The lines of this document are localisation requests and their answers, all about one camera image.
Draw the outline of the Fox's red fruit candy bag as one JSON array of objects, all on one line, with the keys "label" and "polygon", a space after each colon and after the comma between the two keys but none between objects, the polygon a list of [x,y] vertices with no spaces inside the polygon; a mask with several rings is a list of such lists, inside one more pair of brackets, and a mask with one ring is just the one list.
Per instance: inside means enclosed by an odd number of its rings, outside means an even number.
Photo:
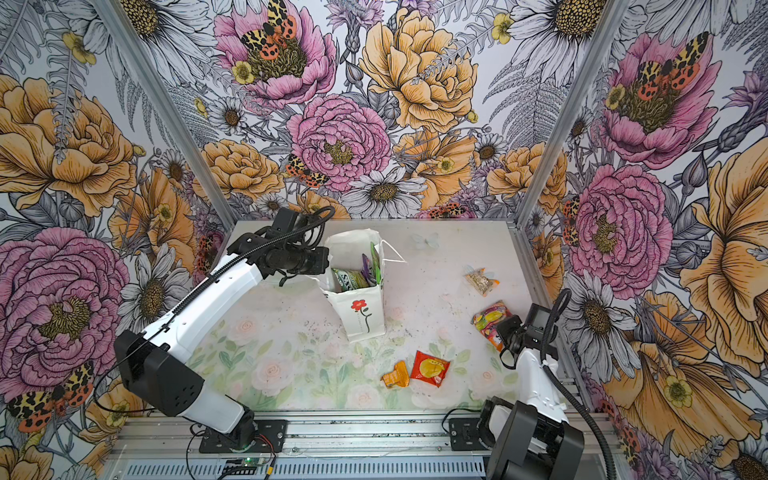
[{"label": "Fox's red fruit candy bag", "polygon": [[497,328],[500,323],[511,318],[512,313],[506,304],[503,301],[497,301],[476,313],[471,319],[471,324],[497,351],[501,351],[503,342]]}]

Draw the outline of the small clear nut packet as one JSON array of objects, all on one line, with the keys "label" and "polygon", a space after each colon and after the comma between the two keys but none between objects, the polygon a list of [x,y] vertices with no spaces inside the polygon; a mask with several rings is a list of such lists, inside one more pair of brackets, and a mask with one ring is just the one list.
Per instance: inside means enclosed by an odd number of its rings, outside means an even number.
[{"label": "small clear nut packet", "polygon": [[484,268],[472,270],[464,275],[468,284],[482,297],[487,297],[500,285],[500,281],[485,274]]}]

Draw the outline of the Fox's spring tea candy bag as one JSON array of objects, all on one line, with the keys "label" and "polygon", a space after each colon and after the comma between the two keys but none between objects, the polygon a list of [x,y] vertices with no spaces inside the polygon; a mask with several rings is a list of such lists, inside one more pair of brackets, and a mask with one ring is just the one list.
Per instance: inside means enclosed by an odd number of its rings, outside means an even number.
[{"label": "Fox's spring tea candy bag", "polygon": [[369,288],[368,279],[360,270],[332,269],[332,273],[341,292],[354,291]]}]

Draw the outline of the white paper bag red flower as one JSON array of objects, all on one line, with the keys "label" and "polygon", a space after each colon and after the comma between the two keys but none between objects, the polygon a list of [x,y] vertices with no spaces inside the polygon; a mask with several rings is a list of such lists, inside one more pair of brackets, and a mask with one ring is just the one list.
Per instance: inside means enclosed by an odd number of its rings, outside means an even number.
[{"label": "white paper bag red flower", "polygon": [[[371,260],[370,244],[376,243],[381,258],[382,284],[341,292],[332,269],[360,270],[362,255]],[[405,259],[373,229],[349,230],[325,240],[329,249],[329,267],[324,272],[320,289],[341,320],[349,342],[355,343],[382,336],[386,333],[384,312],[385,267],[388,263],[403,263]]]}]

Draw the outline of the purple white snack bag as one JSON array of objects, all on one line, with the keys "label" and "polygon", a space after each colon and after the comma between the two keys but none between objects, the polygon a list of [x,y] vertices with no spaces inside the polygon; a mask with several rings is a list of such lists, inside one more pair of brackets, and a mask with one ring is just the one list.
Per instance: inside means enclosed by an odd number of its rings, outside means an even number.
[{"label": "purple white snack bag", "polygon": [[373,271],[373,264],[366,254],[362,255],[362,263],[363,263],[363,266],[361,269],[361,274],[363,278],[365,279],[369,287],[375,286],[376,280],[375,280],[375,275]]}]

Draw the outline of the red yellow snack packet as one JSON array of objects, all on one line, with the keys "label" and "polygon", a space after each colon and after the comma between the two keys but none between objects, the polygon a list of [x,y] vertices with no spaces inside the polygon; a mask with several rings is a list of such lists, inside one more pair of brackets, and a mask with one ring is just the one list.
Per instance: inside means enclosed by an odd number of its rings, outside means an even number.
[{"label": "red yellow snack packet", "polygon": [[451,363],[433,355],[417,351],[411,368],[410,378],[435,387],[440,387]]}]

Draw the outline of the small orange snack packet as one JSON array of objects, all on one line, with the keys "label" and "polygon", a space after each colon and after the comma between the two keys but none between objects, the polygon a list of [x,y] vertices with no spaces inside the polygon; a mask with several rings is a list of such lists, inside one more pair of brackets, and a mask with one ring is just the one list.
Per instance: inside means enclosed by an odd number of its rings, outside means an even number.
[{"label": "small orange snack packet", "polygon": [[381,381],[388,389],[395,387],[406,388],[410,383],[410,374],[405,361],[399,361],[394,365],[392,371],[385,373]]}]

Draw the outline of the green Lays chips bag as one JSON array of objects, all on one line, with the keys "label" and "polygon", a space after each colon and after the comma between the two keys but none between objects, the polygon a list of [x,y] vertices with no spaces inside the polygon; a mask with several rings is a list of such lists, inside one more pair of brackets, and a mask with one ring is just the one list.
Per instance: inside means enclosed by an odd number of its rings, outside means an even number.
[{"label": "green Lays chips bag", "polygon": [[372,279],[374,280],[376,285],[382,284],[382,270],[381,270],[381,258],[379,255],[379,251],[377,250],[378,245],[376,243],[370,244],[370,254],[371,254],[371,272],[372,272]]}]

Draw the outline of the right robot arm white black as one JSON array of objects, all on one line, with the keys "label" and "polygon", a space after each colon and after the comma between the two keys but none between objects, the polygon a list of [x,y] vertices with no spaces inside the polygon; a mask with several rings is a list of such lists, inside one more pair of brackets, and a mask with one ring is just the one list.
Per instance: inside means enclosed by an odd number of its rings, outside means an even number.
[{"label": "right robot arm white black", "polygon": [[513,358],[518,400],[485,401],[479,437],[491,451],[488,479],[574,479],[584,451],[584,433],[570,425],[566,405],[552,381],[558,354],[544,337],[550,311],[534,308],[525,322],[517,317],[499,327],[503,354]]}]

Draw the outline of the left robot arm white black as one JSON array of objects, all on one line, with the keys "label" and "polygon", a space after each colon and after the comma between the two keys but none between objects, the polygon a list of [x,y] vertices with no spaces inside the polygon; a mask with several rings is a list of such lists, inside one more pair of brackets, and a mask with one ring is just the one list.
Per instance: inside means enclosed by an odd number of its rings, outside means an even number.
[{"label": "left robot arm white black", "polygon": [[243,234],[205,279],[140,333],[124,331],[114,343],[124,387],[167,417],[185,417],[239,442],[253,428],[247,408],[217,392],[187,362],[230,308],[265,278],[319,275],[329,251],[307,233],[265,238]]}]

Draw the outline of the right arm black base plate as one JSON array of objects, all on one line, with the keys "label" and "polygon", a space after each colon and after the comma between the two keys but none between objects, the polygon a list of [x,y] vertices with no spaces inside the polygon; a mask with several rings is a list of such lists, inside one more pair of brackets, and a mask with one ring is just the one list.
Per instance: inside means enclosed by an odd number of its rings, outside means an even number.
[{"label": "right arm black base plate", "polygon": [[490,451],[495,436],[489,426],[490,418],[452,417],[448,420],[449,444],[452,451]]}]

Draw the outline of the aluminium front rail frame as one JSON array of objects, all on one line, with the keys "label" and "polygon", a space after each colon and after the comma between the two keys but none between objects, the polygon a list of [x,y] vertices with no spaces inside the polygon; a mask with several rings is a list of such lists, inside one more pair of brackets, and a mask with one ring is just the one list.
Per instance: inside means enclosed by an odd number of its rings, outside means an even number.
[{"label": "aluminium front rail frame", "polygon": [[[275,438],[280,459],[448,455],[449,421],[442,411],[289,411],[261,412],[259,421],[286,422]],[[108,458],[175,460],[205,459],[199,438],[192,437],[192,422],[150,416],[127,421]]]}]

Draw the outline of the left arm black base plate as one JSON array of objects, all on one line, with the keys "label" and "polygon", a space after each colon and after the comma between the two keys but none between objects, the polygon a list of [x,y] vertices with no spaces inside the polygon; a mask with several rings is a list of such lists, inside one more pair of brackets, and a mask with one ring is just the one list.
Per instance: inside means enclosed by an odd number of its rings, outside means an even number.
[{"label": "left arm black base plate", "polygon": [[286,439],[286,420],[245,420],[228,434],[206,428],[198,451],[201,454],[281,453]]}]

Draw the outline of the left aluminium corner post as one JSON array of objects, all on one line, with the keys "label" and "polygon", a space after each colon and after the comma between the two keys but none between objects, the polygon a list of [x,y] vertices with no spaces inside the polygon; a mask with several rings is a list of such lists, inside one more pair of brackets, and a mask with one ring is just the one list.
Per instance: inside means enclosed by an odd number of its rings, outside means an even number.
[{"label": "left aluminium corner post", "polygon": [[137,75],[138,82],[153,103],[164,125],[168,128],[175,146],[190,165],[223,225],[228,229],[233,228],[237,222],[234,211],[216,183],[193,136],[182,120],[172,97],[163,84],[161,75],[150,59],[150,55],[140,44],[140,40],[120,2],[96,1],[94,8],[112,35],[118,49],[125,56],[131,71]]}]

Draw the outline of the aluminium corner post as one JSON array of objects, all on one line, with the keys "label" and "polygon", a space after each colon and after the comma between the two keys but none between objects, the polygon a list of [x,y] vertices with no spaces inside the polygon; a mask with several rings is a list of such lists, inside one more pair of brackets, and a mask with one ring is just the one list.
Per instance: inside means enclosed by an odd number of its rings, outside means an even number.
[{"label": "aluminium corner post", "polygon": [[228,229],[233,228],[237,222],[234,211],[216,183],[193,136],[182,120],[172,97],[163,84],[161,75],[150,59],[150,55],[140,44],[140,40],[120,2],[96,1],[94,8],[112,35],[118,49],[125,56],[131,71],[137,75],[138,82],[153,103],[164,125],[168,128],[175,146],[190,165],[223,225]]},{"label": "aluminium corner post", "polygon": [[568,132],[576,119],[581,101],[590,91],[596,78],[597,70],[610,52],[612,41],[620,29],[628,6],[629,1],[624,0],[608,1],[605,6],[590,46],[587,49],[585,59],[574,76],[574,81],[566,101],[546,142],[539,168],[534,173],[531,184],[524,196],[522,206],[518,210],[515,224],[520,230],[527,224],[528,219],[532,215],[533,208],[537,205],[538,199],[543,193],[547,179],[555,168]]}]

